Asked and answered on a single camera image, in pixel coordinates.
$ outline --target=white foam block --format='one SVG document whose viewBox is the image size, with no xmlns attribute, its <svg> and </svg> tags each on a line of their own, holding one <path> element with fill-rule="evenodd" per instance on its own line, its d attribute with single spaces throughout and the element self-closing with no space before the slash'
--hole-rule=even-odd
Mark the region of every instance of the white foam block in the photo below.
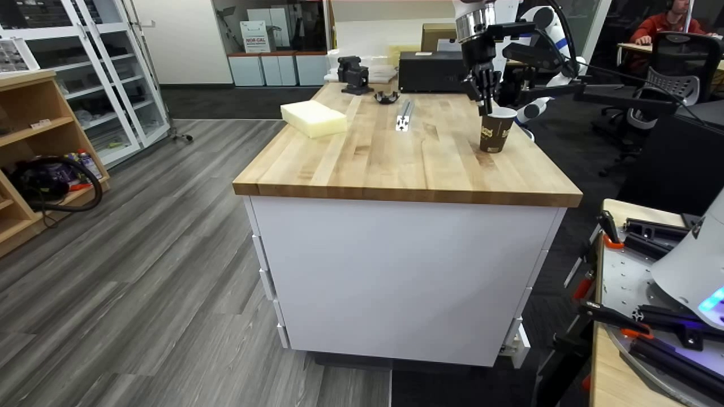
<svg viewBox="0 0 724 407">
<path fill-rule="evenodd" d="M 314 100 L 283 104 L 281 117 L 309 139 L 339 134 L 339 131 L 346 131 L 346 126 L 349 126 L 346 116 L 341 116 L 339 111 L 328 110 Z"/>
</svg>

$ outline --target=white cabinet door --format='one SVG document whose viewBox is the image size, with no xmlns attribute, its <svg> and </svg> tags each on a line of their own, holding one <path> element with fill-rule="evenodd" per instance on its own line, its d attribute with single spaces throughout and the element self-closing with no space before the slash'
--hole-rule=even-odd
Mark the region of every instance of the white cabinet door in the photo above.
<svg viewBox="0 0 724 407">
<path fill-rule="evenodd" d="M 230 85 L 211 0 L 124 0 L 145 39 L 159 85 Z"/>
</svg>

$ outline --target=kitchen island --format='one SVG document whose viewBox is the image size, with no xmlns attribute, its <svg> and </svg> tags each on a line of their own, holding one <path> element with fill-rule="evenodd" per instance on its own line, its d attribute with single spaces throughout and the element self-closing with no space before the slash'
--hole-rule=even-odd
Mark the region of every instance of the kitchen island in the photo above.
<svg viewBox="0 0 724 407">
<path fill-rule="evenodd" d="M 578 185 L 511 130 L 478 149 L 464 96 L 398 104 L 325 85 L 314 100 L 349 130 L 281 134 L 233 181 L 254 229 L 261 280 L 295 351 L 493 366 L 522 365 L 522 310 Z"/>
</svg>

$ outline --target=floor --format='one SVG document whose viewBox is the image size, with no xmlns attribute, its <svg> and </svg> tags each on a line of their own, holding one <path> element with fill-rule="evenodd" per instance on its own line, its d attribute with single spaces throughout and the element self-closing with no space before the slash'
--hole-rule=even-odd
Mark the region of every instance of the floor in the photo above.
<svg viewBox="0 0 724 407">
<path fill-rule="evenodd" d="M 0 260 L 0 406 L 530 406 L 553 332 L 572 315 L 562 284 L 615 178 L 615 149 L 590 137 L 592 107 L 560 100 L 539 146 L 584 191 L 524 310 L 520 372 L 313 361 L 278 348 L 230 178 L 281 126 L 278 104 L 314 90 L 166 88 L 181 134 L 113 172 L 107 202 Z"/>
<path fill-rule="evenodd" d="M 278 120 L 178 120 L 92 212 L 0 260 L 0 406 L 379 407 L 388 366 L 278 347 L 233 177 Z"/>
</svg>

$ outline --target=box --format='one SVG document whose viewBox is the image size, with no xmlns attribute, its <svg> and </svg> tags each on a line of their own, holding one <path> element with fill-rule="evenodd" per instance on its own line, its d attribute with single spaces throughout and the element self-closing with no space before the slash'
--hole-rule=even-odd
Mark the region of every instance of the box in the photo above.
<svg viewBox="0 0 724 407">
<path fill-rule="evenodd" d="M 264 20 L 243 20 L 244 53 L 272 53 L 274 44 Z"/>
<path fill-rule="evenodd" d="M 421 53 L 459 53 L 453 24 L 423 24 Z"/>
<path fill-rule="evenodd" d="M 297 78 L 300 86 L 323 85 L 325 55 L 297 55 Z"/>
<path fill-rule="evenodd" d="M 264 86 L 262 59 L 255 55 L 228 56 L 235 86 Z"/>
<path fill-rule="evenodd" d="M 289 48 L 295 39 L 295 15 L 289 7 L 246 9 L 248 20 L 264 20 L 276 48 Z"/>
</svg>

